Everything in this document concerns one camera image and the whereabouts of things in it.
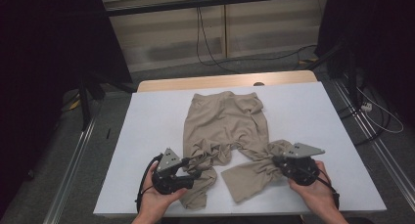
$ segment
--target beige pants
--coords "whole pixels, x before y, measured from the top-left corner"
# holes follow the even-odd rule
[[[235,202],[251,197],[281,176],[271,158],[280,155],[289,143],[269,143],[262,108],[256,93],[195,94],[184,124],[183,156],[191,158],[185,168],[188,173],[196,170],[203,173],[181,199],[186,208],[206,206],[206,191],[217,176],[213,167],[227,164],[232,148],[253,160],[222,172]]]

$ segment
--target white table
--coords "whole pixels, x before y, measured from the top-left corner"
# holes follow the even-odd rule
[[[222,87],[133,94],[115,153],[94,213],[107,217],[136,214],[134,200],[149,161],[172,148],[182,157],[184,120],[195,93],[222,91],[256,92],[264,104],[270,141],[285,139],[324,149],[323,160],[333,186],[341,195],[342,211],[381,211],[386,207],[356,149],[351,143],[320,82],[272,86]],[[207,192],[207,207],[188,210],[173,203],[165,216],[281,215],[309,210],[293,192],[286,178],[269,185],[258,195],[234,203],[220,172],[249,161],[232,152],[227,166],[217,166],[218,178]]]

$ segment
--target electrical outlet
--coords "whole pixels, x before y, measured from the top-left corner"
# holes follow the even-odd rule
[[[366,112],[369,112],[372,110],[372,104],[371,103],[363,103],[362,104],[362,109]]]

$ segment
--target table surface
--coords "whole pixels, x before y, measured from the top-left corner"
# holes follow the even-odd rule
[[[214,81],[217,81],[219,88],[214,88]],[[256,82],[263,82],[265,86],[253,86]],[[325,155],[314,158],[325,161],[333,185],[341,194],[341,210],[386,209],[322,84],[310,71],[287,71],[142,82],[139,92],[133,94],[131,99],[94,213],[107,217],[135,215],[134,200],[141,173],[151,158],[167,147],[182,157],[183,123],[193,95],[223,91],[235,94],[256,92],[264,104],[270,141],[286,139],[326,151]],[[309,212],[284,177],[253,198],[234,203],[220,172],[247,161],[246,157],[233,151],[229,164],[215,167],[218,178],[207,192],[206,208],[188,210],[175,202],[165,216]]]

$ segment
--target hand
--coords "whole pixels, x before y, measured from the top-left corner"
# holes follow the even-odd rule
[[[321,171],[327,174],[322,161],[317,160],[315,163]],[[319,177],[330,183],[330,178],[322,172],[320,172]],[[326,223],[347,223],[336,208],[333,192],[326,185],[316,180],[309,186],[300,186],[292,179],[289,179],[289,184],[290,188],[302,197],[307,207]]]
[[[143,189],[151,187],[143,194],[140,212],[134,219],[132,224],[153,224],[162,218],[167,208],[175,201],[179,200],[186,192],[186,188],[182,188],[170,195],[162,195],[153,188],[152,174],[158,163],[155,162],[149,169],[144,181]]]

